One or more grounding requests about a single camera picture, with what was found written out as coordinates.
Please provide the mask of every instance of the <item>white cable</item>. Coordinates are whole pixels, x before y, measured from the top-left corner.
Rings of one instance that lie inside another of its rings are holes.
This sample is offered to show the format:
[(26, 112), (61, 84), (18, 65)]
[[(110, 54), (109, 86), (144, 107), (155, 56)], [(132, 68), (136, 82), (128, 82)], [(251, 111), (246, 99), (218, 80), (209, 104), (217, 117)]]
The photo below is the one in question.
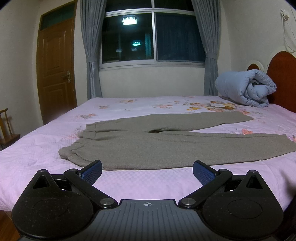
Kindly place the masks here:
[[(281, 16), (282, 16), (283, 20), (288, 24), (288, 26), (289, 26), (289, 28), (290, 28), (292, 34), (293, 34), (293, 37), (294, 37), (294, 39), (296, 40), (296, 37), (295, 37), (295, 35), (294, 35), (293, 31), (292, 31), (292, 28), (291, 28), (291, 26), (289, 25), (288, 21), (285, 19), (283, 12), (281, 12)], [(293, 49), (293, 48), (291, 48), (291, 47), (289, 46), (287, 40), (286, 40), (285, 28), (284, 28), (284, 23), (285, 23), (285, 22), (284, 22), (284, 21), (283, 21), (283, 33), (284, 33), (284, 39), (285, 39), (285, 42), (286, 42), (287, 46), (293, 51), (292, 53), (294, 53), (294, 52), (296, 52), (296, 50)]]

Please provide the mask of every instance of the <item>door frame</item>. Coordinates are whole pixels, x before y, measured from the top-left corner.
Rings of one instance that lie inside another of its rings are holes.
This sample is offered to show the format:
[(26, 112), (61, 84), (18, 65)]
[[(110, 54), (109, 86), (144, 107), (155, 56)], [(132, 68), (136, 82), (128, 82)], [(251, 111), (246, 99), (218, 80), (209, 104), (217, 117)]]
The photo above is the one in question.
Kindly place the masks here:
[(72, 62), (72, 64), (71, 64), (71, 73), (72, 73), (72, 76), (71, 76), (71, 82), (72, 82), (72, 85), (73, 85), (73, 92), (74, 92), (73, 93), (73, 96), (74, 96), (74, 105), (77, 107), (76, 87), (75, 87), (75, 70), (74, 70), (74, 32), (75, 32), (75, 19), (76, 19), (76, 13), (77, 13), (77, 2), (78, 2), (78, 0), (67, 2), (66, 4), (63, 4), (61, 6), (58, 6), (58, 7), (54, 8), (54, 9), (48, 11), (48, 12), (45, 12), (44, 14), (42, 14), (40, 16), (39, 26), (38, 26), (38, 36), (37, 36), (37, 50), (36, 50), (36, 77), (37, 77), (36, 78), (36, 81), (37, 81), (38, 101), (39, 101), (39, 107), (40, 107), (40, 111), (41, 111), (41, 117), (42, 117), (43, 124), (44, 124), (44, 119), (43, 119), (43, 114), (42, 113), (44, 113), (44, 111), (43, 111), (43, 106), (40, 104), (39, 94), (41, 94), (41, 93), (39, 93), (39, 90), (40, 90), (41, 86), (39, 85), (39, 81), (38, 81), (38, 80), (40, 80), (40, 74), (41, 73), (39, 72), (38, 67), (37, 67), (37, 62), (39, 60), (39, 55), (40, 55), (40, 53), (39, 53), (39, 51), (40, 51), (39, 50), (40, 32), (43, 31), (43, 30), (40, 30), (40, 28), (41, 28), (41, 21), (42, 21), (42, 18), (43, 18), (44, 15), (47, 15), (47, 14), (49, 14), (51, 12), (54, 12), (54, 11), (56, 11), (56, 10), (58, 10), (58, 9), (64, 7), (64, 6), (66, 6), (66, 5), (70, 5), (70, 4), (75, 3), (75, 6), (74, 6), (74, 16), (72, 18), (69, 18), (69, 19), (65, 20), (65, 21), (72, 20), (72, 29), (71, 29), (71, 52), (72, 52), (72, 56), (71, 56), (71, 62)]

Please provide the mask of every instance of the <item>pink bedspread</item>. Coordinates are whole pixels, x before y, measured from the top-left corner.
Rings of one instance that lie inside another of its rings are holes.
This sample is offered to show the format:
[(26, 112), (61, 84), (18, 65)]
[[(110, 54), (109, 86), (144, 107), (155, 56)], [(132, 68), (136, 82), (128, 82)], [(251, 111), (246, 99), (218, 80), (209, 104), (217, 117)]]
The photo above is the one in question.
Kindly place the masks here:
[[(49, 124), (27, 134), (0, 152), (0, 210), (11, 211), (34, 174), (47, 169), (60, 174), (80, 167), (59, 157), (58, 150), (77, 140), (77, 133), (88, 123), (163, 113), (240, 111), (252, 121), (224, 124), (199, 130), (204, 133), (286, 134), (296, 142), (296, 114), (278, 105), (266, 108), (246, 107), (217, 96), (166, 96), (157, 98), (95, 98), (69, 111)], [(214, 166), (244, 175), (259, 171), (285, 209), (296, 193), (296, 152), (265, 161)], [(95, 187), (120, 199), (175, 199), (195, 191), (201, 184), (192, 168), (143, 171), (103, 171)]]

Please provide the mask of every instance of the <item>chair seat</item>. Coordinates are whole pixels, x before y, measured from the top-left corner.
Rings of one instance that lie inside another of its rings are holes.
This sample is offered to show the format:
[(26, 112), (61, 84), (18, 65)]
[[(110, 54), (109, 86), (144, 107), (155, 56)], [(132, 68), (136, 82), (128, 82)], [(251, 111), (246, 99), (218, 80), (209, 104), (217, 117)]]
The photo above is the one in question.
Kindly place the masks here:
[(6, 145), (13, 140), (18, 140), (19, 138), (20, 138), (20, 134), (7, 135), (5, 138), (0, 139), (0, 145)]

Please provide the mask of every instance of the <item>wooden chair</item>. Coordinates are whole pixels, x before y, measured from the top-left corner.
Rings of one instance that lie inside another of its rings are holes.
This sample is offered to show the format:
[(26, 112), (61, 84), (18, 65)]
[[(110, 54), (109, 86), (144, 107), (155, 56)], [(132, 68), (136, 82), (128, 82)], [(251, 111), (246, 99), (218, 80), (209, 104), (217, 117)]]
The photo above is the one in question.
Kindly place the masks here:
[[(7, 114), (6, 114), (7, 110), (8, 110), (7, 108), (5, 110), (0, 110), (0, 128), (1, 128), (2, 134), (3, 134), (3, 139), (0, 139), (0, 146), (2, 149), (6, 148), (9, 144), (12, 144), (13, 142), (16, 142), (20, 138), (20, 134), (12, 134), (11, 133), (11, 129), (10, 129)], [(3, 112), (5, 114), (5, 118), (6, 118), (6, 122), (7, 122), (7, 126), (9, 129), (10, 135), (8, 135), (6, 133), (6, 129), (5, 129), (4, 123), (1, 118), (1, 114)]]

